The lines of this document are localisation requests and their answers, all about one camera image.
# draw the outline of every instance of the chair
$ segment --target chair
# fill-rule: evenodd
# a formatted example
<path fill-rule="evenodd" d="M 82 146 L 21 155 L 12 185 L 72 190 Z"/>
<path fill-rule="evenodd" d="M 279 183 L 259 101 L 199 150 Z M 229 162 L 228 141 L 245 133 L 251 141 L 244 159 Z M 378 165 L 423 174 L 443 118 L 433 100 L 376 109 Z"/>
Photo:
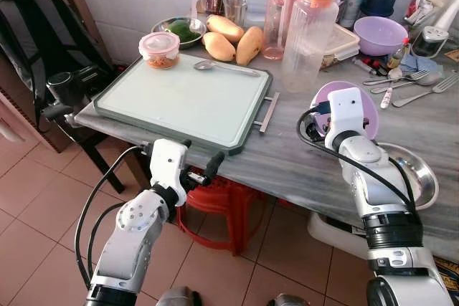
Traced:
<path fill-rule="evenodd" d="M 248 229 L 250 205 L 261 199 L 262 214 L 254 229 Z M 233 256 L 241 254 L 249 239 L 256 233 L 266 209 L 265 194 L 223 177 L 216 177 L 210 186 L 198 187 L 188 193 L 186 204 L 206 213 L 224 214 L 227 221 L 229 242 L 216 242 L 194 233 L 186 226 L 186 205 L 179 208 L 179 228 L 194 241 L 213 249 L 230 250 Z"/>

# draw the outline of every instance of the stainless steel plate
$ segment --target stainless steel plate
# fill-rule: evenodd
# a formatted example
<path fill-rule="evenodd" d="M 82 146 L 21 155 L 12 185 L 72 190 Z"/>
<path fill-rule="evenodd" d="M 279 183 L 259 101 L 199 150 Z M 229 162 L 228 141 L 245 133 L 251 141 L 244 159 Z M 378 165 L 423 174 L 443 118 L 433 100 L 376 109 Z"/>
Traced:
<path fill-rule="evenodd" d="M 193 47 L 195 44 L 201 41 L 202 37 L 207 31 L 206 24 L 199 21 L 198 19 L 192 19 L 190 17 L 172 17 L 172 18 L 168 18 L 163 21 L 160 21 L 158 24 L 156 24 L 151 29 L 151 32 L 163 32 L 167 29 L 169 25 L 171 25 L 175 21 L 187 21 L 189 23 L 189 29 L 192 32 L 197 32 L 199 34 L 199 37 L 192 41 L 181 42 L 180 49 L 187 49 L 187 48 Z"/>
<path fill-rule="evenodd" d="M 416 209 L 432 206 L 438 197 L 438 180 L 432 169 L 419 156 L 391 143 L 379 143 L 407 174 L 416 201 Z"/>

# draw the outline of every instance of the cutting board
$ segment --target cutting board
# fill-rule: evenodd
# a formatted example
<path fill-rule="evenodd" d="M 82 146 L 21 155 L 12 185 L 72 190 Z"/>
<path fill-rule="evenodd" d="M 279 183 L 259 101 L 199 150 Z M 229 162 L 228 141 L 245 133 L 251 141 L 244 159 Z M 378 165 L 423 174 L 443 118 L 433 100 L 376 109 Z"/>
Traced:
<path fill-rule="evenodd" d="M 180 54 L 168 70 L 137 60 L 94 101 L 101 115 L 175 138 L 189 138 L 229 154 L 242 150 L 272 76 L 214 68 L 195 70 L 202 58 Z"/>

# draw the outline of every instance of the metal spoon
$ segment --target metal spoon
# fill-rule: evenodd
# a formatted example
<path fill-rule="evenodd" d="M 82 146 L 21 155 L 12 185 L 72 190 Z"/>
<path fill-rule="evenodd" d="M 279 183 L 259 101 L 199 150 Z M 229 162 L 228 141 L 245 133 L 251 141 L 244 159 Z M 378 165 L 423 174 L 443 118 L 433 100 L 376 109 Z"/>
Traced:
<path fill-rule="evenodd" d="M 432 72 L 432 73 L 429 73 L 428 75 L 425 75 L 419 80 L 414 80 L 411 82 L 404 82 L 402 84 L 392 86 L 392 89 L 397 89 L 398 87 L 413 85 L 413 84 L 418 84 L 421 86 L 429 86 L 429 85 L 435 84 L 440 78 L 441 78 L 440 72 Z M 375 94 L 383 93 L 384 91 L 387 91 L 387 89 L 388 87 L 374 87 L 373 89 L 370 89 L 370 92 L 375 93 Z"/>
<path fill-rule="evenodd" d="M 248 70 L 244 67 L 238 67 L 238 66 L 232 66 L 230 64 L 219 64 L 218 62 L 212 61 L 212 60 L 203 60 L 200 62 L 197 62 L 193 66 L 196 70 L 211 70 L 214 67 L 222 68 L 224 70 L 231 70 L 234 72 L 239 72 L 243 73 L 245 75 L 250 75 L 252 77 L 259 77 L 260 73 L 254 71 L 254 70 Z"/>

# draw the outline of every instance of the backpack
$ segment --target backpack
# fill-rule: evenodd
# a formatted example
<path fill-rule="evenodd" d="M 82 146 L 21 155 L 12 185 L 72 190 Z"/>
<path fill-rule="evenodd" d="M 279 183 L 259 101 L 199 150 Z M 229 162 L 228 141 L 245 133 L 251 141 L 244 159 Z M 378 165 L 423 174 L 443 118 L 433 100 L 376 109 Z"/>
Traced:
<path fill-rule="evenodd" d="M 98 75 L 83 83 L 94 95 L 115 77 L 95 40 L 63 0 L 0 0 L 0 47 L 33 92 L 39 132 L 40 112 L 54 101 L 47 78 L 95 65 Z"/>

